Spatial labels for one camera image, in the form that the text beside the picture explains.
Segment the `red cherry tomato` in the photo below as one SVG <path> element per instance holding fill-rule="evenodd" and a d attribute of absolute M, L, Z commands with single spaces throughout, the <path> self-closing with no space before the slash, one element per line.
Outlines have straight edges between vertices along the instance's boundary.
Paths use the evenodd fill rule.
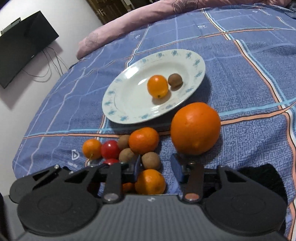
<path fill-rule="evenodd" d="M 117 159 L 106 159 L 103 161 L 104 164 L 108 164 L 109 166 L 115 164 L 115 163 L 119 163 L 119 160 Z"/>
<path fill-rule="evenodd" d="M 120 154 L 120 148 L 115 140 L 105 142 L 101 147 L 102 157 L 106 160 L 117 159 Z"/>

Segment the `small orange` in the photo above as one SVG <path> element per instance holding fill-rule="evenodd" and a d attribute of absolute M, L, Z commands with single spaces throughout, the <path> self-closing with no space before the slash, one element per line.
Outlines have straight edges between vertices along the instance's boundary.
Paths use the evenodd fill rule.
<path fill-rule="evenodd" d="M 99 140 L 91 138 L 84 142 L 82 152 L 87 159 L 96 160 L 101 158 L 101 147 Z"/>
<path fill-rule="evenodd" d="M 153 98 L 162 99 L 168 93 L 168 81 L 162 75 L 154 75 L 147 82 L 147 90 Z"/>
<path fill-rule="evenodd" d="M 134 184 L 133 183 L 125 183 L 122 184 L 122 191 L 123 193 L 130 193 L 134 190 Z"/>

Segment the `brown longan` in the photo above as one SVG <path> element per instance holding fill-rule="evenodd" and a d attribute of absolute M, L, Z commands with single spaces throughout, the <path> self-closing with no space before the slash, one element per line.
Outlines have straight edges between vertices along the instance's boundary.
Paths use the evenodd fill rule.
<path fill-rule="evenodd" d="M 120 152 L 118 159 L 121 163 L 128 163 L 135 160 L 137 157 L 138 155 L 135 154 L 131 148 L 126 148 Z"/>
<path fill-rule="evenodd" d="M 130 135 L 122 135 L 117 142 L 117 145 L 119 149 L 124 150 L 126 148 L 129 148 L 129 138 Z"/>
<path fill-rule="evenodd" d="M 172 88 L 176 88 L 176 87 L 182 85 L 182 83 L 183 83 L 183 79 L 182 79 L 181 75 L 179 75 L 178 73 L 173 73 L 168 77 L 168 84 Z"/>
<path fill-rule="evenodd" d="M 148 152 L 142 156 L 142 164 L 145 169 L 158 170 L 161 167 L 161 161 L 157 153 Z"/>

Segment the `large orange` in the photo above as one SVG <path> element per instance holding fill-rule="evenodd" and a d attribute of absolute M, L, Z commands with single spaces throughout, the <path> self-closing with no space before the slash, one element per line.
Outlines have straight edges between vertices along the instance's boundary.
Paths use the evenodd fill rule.
<path fill-rule="evenodd" d="M 221 120 L 215 109 L 203 102 L 193 102 L 178 110 L 171 121 L 171 141 L 185 155 L 200 155 L 217 142 Z"/>

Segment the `medium tangerine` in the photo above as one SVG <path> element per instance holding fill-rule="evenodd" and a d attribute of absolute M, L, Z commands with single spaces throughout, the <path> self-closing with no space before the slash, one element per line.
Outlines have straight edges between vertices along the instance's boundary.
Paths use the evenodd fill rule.
<path fill-rule="evenodd" d="M 159 145 L 159 134 L 150 127 L 140 128 L 130 134 L 128 144 L 136 154 L 143 155 L 153 152 Z"/>

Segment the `white floral plate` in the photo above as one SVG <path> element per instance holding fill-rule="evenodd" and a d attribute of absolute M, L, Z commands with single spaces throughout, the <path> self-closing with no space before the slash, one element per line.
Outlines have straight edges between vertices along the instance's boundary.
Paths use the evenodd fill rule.
<path fill-rule="evenodd" d="M 121 72 L 102 99 L 102 111 L 123 125 L 158 118 L 190 98 L 202 84 L 204 59 L 185 49 L 146 56 Z"/>

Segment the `blue plaid bedsheet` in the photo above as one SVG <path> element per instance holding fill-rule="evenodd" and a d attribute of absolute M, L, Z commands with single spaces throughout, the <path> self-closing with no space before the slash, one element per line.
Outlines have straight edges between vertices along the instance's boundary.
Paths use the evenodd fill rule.
<path fill-rule="evenodd" d="M 295 13 L 260 4 L 204 8 L 147 24 L 82 58 L 57 81 L 13 160 L 16 178 L 89 162 L 104 143 L 146 126 L 167 192 L 179 194 L 171 120 L 192 102 L 217 111 L 220 137 L 197 157 L 207 168 L 271 164 L 287 193 L 285 234 L 295 240 Z"/>

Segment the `pink folded duvet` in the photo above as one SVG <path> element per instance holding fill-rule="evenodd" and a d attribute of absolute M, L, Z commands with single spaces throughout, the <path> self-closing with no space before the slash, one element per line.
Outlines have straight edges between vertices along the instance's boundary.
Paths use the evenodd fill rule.
<path fill-rule="evenodd" d="M 134 9 L 125 15 L 108 22 L 92 31 L 79 42 L 76 54 L 78 60 L 90 54 L 94 50 L 112 42 L 113 40 L 140 28 L 144 25 L 160 21 L 168 16 L 186 13 L 202 8 L 215 8 L 220 6 L 240 4 L 266 4 L 270 6 L 286 7 L 290 3 L 287 0 L 256 1 L 256 0 L 201 0 L 201 1 L 156 1 L 153 4 Z"/>

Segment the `brown wooden door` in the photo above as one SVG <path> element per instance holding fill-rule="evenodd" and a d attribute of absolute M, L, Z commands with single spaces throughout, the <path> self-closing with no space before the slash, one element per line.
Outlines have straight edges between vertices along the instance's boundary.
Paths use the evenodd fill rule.
<path fill-rule="evenodd" d="M 124 14 L 133 11 L 134 9 L 147 6 L 149 4 L 155 3 L 156 1 L 87 0 L 86 2 L 88 2 L 102 24 L 105 25 Z"/>

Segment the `black wall television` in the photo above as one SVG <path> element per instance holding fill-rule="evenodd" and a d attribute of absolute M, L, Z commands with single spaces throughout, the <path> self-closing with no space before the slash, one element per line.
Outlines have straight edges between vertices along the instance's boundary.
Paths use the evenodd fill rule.
<path fill-rule="evenodd" d="M 1 35 L 1 87 L 6 88 L 16 75 L 59 37 L 41 11 L 13 25 Z"/>

